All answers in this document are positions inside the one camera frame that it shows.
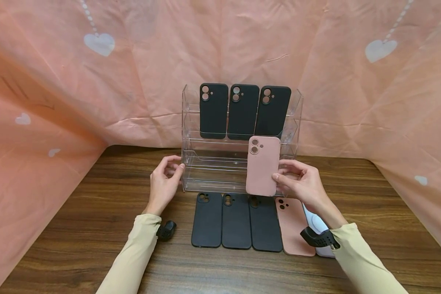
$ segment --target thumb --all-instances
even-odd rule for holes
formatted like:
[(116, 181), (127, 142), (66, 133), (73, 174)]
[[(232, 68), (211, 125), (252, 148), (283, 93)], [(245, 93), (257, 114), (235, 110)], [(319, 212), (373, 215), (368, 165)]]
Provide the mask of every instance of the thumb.
[(292, 186), (296, 183), (295, 180), (290, 179), (283, 174), (273, 174), (273, 180), (275, 180), (279, 185), (283, 185), (288, 188), (292, 188)]
[(185, 164), (182, 163), (176, 168), (175, 173), (173, 174), (171, 179), (173, 179), (175, 182), (178, 183), (181, 179), (181, 176), (183, 176), (184, 171), (185, 171)]

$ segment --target pink fabric backdrop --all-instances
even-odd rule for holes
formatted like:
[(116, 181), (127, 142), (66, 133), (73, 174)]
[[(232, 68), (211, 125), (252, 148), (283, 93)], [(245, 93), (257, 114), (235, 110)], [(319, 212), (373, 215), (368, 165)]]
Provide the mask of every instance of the pink fabric backdrop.
[(373, 161), (441, 245), (441, 0), (0, 0), (0, 284), (106, 146), (179, 147), (204, 81), (298, 87), (300, 154)]

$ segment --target black phone case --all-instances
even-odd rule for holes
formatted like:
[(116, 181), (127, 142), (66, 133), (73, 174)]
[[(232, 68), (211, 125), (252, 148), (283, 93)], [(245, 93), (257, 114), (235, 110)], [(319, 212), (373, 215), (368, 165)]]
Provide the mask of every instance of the black phone case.
[[(265, 89), (271, 90), (268, 96), (268, 103), (263, 101)], [(255, 135), (281, 138), (289, 107), (289, 99), (291, 99), (291, 89), (289, 87), (264, 86), (261, 88)]]
[[(227, 196), (231, 197), (230, 205), (226, 204)], [(252, 246), (248, 195), (224, 194), (222, 221), (222, 245), (225, 248), (249, 249)]]
[(253, 248), (258, 251), (282, 251), (281, 227), (274, 197), (250, 195), (249, 212)]
[[(208, 86), (208, 99), (203, 99), (203, 87)], [(226, 84), (203, 83), (199, 87), (199, 133), (204, 139), (223, 139), (227, 128), (229, 87)]]
[(213, 192), (202, 192), (196, 197), (192, 232), (194, 247), (219, 247), (221, 245), (222, 200), (220, 193)]
[[(238, 100), (234, 88), (239, 87)], [(229, 126), (227, 137), (231, 140), (249, 140), (255, 133), (256, 111), (260, 88), (256, 85), (234, 84), (230, 87)]]

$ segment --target wood grain surface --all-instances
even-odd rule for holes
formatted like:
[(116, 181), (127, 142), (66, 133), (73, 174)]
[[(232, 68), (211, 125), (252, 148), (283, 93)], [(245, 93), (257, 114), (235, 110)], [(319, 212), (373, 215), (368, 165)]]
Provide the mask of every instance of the wood grain surface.
[[(150, 173), (163, 156), (179, 153), (106, 149), (0, 294), (95, 293), (147, 204)], [(441, 248), (372, 163), (298, 159), (319, 168), (330, 198), (409, 293), (441, 293)], [(334, 259), (193, 247), (195, 204), (195, 192), (178, 192), (164, 211), (177, 231), (158, 242), (139, 293), (354, 293)]]

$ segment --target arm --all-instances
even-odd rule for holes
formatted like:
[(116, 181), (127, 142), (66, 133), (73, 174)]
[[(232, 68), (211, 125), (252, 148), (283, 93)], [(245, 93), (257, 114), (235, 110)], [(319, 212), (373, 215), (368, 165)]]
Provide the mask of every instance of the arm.
[(280, 160), (284, 165), (273, 179), (285, 195), (298, 198), (307, 209), (323, 219), (340, 248), (333, 250), (336, 260), (362, 294), (404, 294), (400, 285), (372, 252), (356, 224), (348, 224), (328, 198), (319, 170), (296, 160)]
[(335, 258), (359, 293), (408, 294), (372, 252), (359, 233), (356, 223), (331, 229), (331, 232), (341, 245), (333, 250)]
[(155, 248), (156, 233), (162, 221), (160, 214), (175, 195), (184, 172), (184, 164), (174, 163), (177, 160), (181, 160), (181, 157), (164, 157), (150, 175), (149, 204), (143, 213), (135, 218), (126, 244), (114, 260), (96, 294), (137, 294)]
[(157, 242), (155, 234), (161, 220), (161, 217), (153, 214), (141, 214), (135, 218), (126, 244), (114, 260), (96, 294), (137, 293)]

